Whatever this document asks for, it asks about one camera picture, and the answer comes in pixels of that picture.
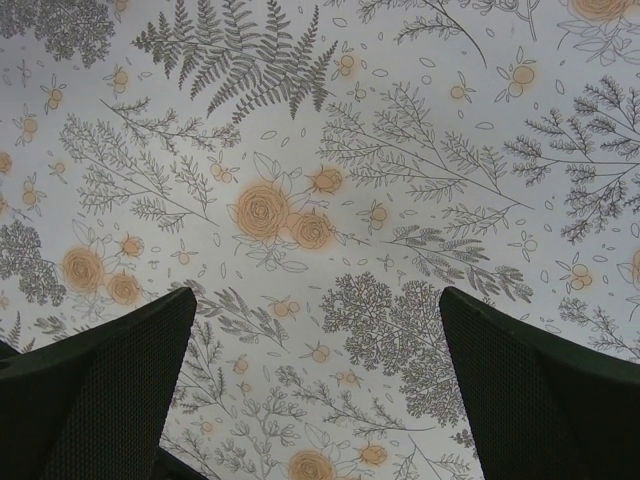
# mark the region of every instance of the floral print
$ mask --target floral print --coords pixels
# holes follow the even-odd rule
[[[637,1],[13,3],[0,339],[191,288],[206,478],[480,480],[446,286],[640,362]]]

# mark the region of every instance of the floral tablecloth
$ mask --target floral tablecloth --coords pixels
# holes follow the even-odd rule
[[[635,1],[0,12],[0,336],[191,287],[162,445],[208,478],[481,478],[447,285],[640,358]]]

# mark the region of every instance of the fern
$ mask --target fern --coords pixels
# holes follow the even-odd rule
[[[178,69],[178,88],[190,83],[191,100],[221,82],[207,107],[207,116],[239,97],[232,115],[240,123],[258,107],[289,103],[295,119],[302,101],[311,94],[316,111],[330,94],[325,89],[327,67],[337,42],[313,62],[319,9],[311,24],[293,44],[290,21],[276,0],[267,1],[263,32],[248,19],[242,0],[224,0],[220,14],[211,0],[198,0],[197,17],[189,17],[184,0],[176,0],[173,24],[163,13],[157,25],[149,23],[133,44],[163,64],[167,78]]]

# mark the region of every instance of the black object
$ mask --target black object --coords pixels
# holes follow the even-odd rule
[[[440,312],[485,480],[638,478],[639,365],[456,288]]]
[[[29,353],[0,342],[0,478],[204,480],[158,449],[195,310],[180,288]]]

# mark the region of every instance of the botanical pattern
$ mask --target botanical pattern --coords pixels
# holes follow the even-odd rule
[[[640,361],[637,1],[0,4],[0,340],[191,288],[206,478],[481,480],[446,286]]]

